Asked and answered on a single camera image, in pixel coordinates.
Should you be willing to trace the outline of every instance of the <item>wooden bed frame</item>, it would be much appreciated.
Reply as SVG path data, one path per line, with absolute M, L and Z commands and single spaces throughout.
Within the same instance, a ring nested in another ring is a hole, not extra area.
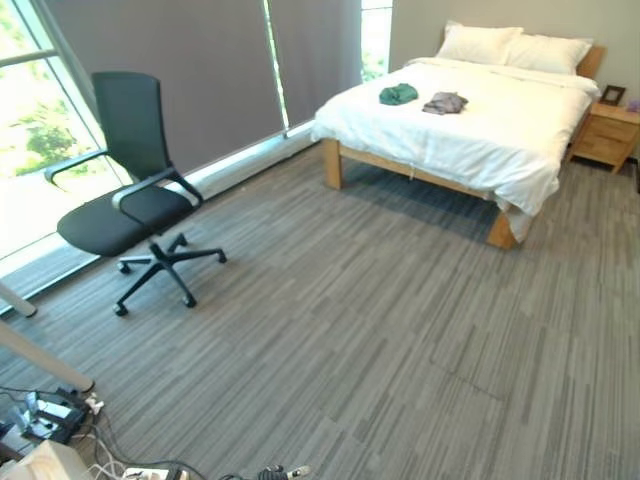
M 585 58 L 578 65 L 577 74 L 582 77 L 594 78 L 596 72 L 598 71 L 600 63 L 602 62 L 602 58 L 604 57 L 605 52 L 606 49 L 604 47 L 591 47 L 591 50 L 589 50 Z M 440 185 L 450 190 L 466 193 L 467 195 L 472 195 L 474 197 L 479 197 L 482 199 L 485 198 L 485 194 L 477 190 L 472 190 L 465 187 L 464 185 L 460 185 L 450 180 L 445 180 L 444 178 L 438 177 L 436 175 L 431 175 L 429 173 L 413 169 L 409 165 L 403 163 L 398 163 L 393 160 L 380 157 L 378 155 L 345 147 L 335 139 L 325 139 L 322 141 L 322 143 L 324 151 L 326 184 L 327 186 L 336 190 L 340 190 L 343 184 L 342 157 L 344 156 L 358 162 L 367 163 L 369 165 L 384 168 L 385 170 L 400 173 L 411 178 L 415 177 L 425 182 Z M 517 245 L 518 242 L 511 233 L 509 221 L 507 220 L 504 212 L 500 212 L 500 214 L 496 217 L 496 220 L 493 223 L 491 230 L 489 231 L 489 235 L 487 235 L 486 241 L 489 245 L 493 245 L 505 250 L 509 250 Z

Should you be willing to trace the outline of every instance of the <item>white pillow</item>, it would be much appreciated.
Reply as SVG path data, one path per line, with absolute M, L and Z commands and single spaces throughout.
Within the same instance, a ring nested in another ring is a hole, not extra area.
M 520 35 L 511 43 L 507 65 L 575 75 L 592 44 L 592 39 Z
M 436 57 L 504 65 L 509 56 L 509 44 L 522 31 L 519 27 L 465 27 L 449 21 L 445 27 L 444 43 Z

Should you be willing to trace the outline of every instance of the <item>gray window blind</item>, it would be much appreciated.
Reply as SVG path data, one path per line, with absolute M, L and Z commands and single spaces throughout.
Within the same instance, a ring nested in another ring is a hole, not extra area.
M 262 2 L 46 4 L 87 73 L 160 79 L 169 151 L 182 172 L 283 130 Z
M 361 82 L 361 0 L 269 0 L 292 126 Z

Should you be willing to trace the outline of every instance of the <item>wall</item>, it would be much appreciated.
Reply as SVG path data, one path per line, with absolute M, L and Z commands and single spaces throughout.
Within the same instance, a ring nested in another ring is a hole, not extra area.
M 391 68 L 434 55 L 448 19 L 479 27 L 519 26 L 527 33 L 589 37 L 607 47 L 596 77 L 640 98 L 640 0 L 395 0 Z

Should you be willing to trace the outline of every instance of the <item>nightstand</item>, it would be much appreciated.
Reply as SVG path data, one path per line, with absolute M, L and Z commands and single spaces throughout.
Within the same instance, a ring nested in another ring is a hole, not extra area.
M 633 151 L 640 135 L 640 114 L 623 107 L 594 103 L 580 133 L 567 154 L 613 166 L 618 173 Z

